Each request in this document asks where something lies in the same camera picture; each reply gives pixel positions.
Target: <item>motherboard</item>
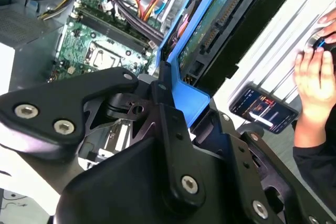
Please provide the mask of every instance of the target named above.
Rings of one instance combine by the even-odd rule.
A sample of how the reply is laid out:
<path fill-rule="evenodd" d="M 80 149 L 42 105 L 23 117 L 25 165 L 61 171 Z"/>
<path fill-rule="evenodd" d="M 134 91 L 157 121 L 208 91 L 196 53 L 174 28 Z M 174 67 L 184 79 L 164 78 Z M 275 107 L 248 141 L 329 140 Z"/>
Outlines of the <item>motherboard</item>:
<path fill-rule="evenodd" d="M 150 41 L 115 14 L 107 0 L 76 0 L 48 82 L 113 67 L 136 76 L 154 67 Z"/>

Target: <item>black sleeve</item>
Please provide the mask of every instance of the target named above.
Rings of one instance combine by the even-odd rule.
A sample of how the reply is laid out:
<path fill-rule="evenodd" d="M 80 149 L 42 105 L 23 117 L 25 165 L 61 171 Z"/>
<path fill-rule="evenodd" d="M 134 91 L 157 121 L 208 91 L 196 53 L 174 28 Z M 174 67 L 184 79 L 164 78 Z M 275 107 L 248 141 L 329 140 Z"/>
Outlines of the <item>black sleeve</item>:
<path fill-rule="evenodd" d="M 327 142 L 312 148 L 293 148 L 302 178 L 336 214 L 336 152 Z"/>

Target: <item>white surface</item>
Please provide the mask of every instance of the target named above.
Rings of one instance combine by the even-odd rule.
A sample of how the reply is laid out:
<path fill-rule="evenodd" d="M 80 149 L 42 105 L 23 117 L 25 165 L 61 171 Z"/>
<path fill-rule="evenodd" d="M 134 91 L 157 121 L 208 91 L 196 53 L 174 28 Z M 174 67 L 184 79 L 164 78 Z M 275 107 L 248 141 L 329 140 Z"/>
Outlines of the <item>white surface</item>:
<path fill-rule="evenodd" d="M 244 119 L 229 112 L 229 105 L 249 83 L 290 103 L 296 96 L 292 77 L 298 52 L 316 32 L 319 17 L 336 7 L 335 0 L 287 0 L 239 62 L 238 71 L 214 96 L 217 108 L 227 113 L 238 128 Z"/>
<path fill-rule="evenodd" d="M 4 224 L 46 224 L 49 215 L 33 199 L 11 191 L 4 192 L 0 221 Z"/>

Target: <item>black plastic bracket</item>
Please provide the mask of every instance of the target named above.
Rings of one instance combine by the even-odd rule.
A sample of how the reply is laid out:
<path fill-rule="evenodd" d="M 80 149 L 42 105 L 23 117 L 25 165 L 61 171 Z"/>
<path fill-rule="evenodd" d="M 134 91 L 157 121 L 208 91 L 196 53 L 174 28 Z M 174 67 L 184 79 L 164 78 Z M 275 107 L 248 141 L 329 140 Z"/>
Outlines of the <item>black plastic bracket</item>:
<path fill-rule="evenodd" d="M 205 201 L 203 180 L 198 170 L 194 149 L 181 111 L 157 104 L 141 127 L 133 123 L 131 145 L 143 139 L 155 138 L 165 202 L 175 212 L 193 211 Z M 193 178 L 197 188 L 189 193 L 182 186 L 185 176 Z"/>
<path fill-rule="evenodd" d="M 221 120 L 222 112 L 208 109 L 193 131 L 208 129 L 194 140 L 200 148 L 222 155 L 229 164 L 232 186 L 236 187 L 242 212 L 255 223 L 310 223 L 314 217 L 320 223 L 333 223 L 328 214 L 312 198 L 289 169 L 257 134 L 242 136 L 224 134 L 234 129 L 231 120 Z M 262 203 L 267 220 L 257 218 L 253 201 Z"/>
<path fill-rule="evenodd" d="M 131 93 L 137 85 L 133 73 L 118 67 L 4 94 L 0 97 L 0 126 L 7 135 L 2 135 L 0 144 L 44 159 L 70 158 L 86 134 L 86 120 L 94 114 L 87 111 L 85 117 L 84 105 L 107 94 Z M 22 104 L 35 107 L 37 115 L 19 117 L 15 109 Z M 57 133 L 59 120 L 71 122 L 74 131 Z"/>

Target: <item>green circuit board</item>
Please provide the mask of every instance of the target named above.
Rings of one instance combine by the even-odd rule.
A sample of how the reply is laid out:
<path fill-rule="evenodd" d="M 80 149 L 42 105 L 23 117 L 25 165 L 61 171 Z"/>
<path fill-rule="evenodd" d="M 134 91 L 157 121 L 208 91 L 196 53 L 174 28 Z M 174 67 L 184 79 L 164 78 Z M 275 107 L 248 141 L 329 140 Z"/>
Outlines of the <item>green circuit board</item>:
<path fill-rule="evenodd" d="M 226 1 L 227 0 L 213 0 L 206 14 L 203 16 L 197 28 L 194 30 L 190 40 L 178 57 L 180 70 L 187 67 L 193 61 L 192 57 L 189 56 L 199 46 L 203 37 L 211 28 L 213 20 L 220 13 Z"/>
<path fill-rule="evenodd" d="M 125 67 L 138 75 L 153 62 L 151 51 L 135 51 L 73 18 L 68 19 L 63 36 L 49 82 L 111 67 Z"/>
<path fill-rule="evenodd" d="M 105 22 L 112 24 L 116 27 L 126 27 L 127 22 L 122 19 L 115 18 L 115 11 L 114 9 L 107 11 L 107 9 L 111 8 L 111 2 L 108 0 L 80 0 L 80 5 L 78 5 L 78 8 L 84 12 L 90 13 L 100 20 L 104 20 Z M 131 9 L 130 11 L 136 16 L 135 9 Z M 155 18 L 150 17 L 148 20 L 148 24 L 152 27 L 155 27 L 155 29 L 160 29 L 161 23 L 159 21 L 156 21 Z M 139 33 L 137 30 L 130 28 L 130 32 L 134 37 L 143 37 L 146 41 L 148 39 L 144 37 L 141 33 Z"/>

